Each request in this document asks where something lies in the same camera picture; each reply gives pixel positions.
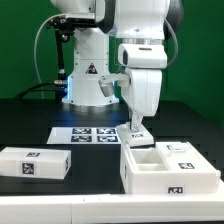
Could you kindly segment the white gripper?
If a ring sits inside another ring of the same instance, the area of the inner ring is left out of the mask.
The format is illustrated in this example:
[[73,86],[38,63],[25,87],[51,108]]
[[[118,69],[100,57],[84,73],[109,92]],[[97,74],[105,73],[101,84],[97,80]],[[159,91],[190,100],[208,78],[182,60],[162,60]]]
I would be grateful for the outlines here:
[[129,85],[121,89],[121,94],[133,112],[130,119],[132,131],[138,131],[142,116],[154,116],[160,98],[162,72],[160,70],[126,69]]

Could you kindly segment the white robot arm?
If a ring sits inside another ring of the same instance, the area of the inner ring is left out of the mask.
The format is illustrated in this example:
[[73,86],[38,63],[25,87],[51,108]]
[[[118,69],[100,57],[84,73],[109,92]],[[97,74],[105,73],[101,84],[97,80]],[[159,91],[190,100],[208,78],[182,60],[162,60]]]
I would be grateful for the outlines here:
[[137,132],[158,108],[162,70],[172,63],[164,41],[183,19],[182,0],[50,0],[64,35],[75,38],[74,70],[62,102],[76,107],[116,103],[129,108],[125,128]]

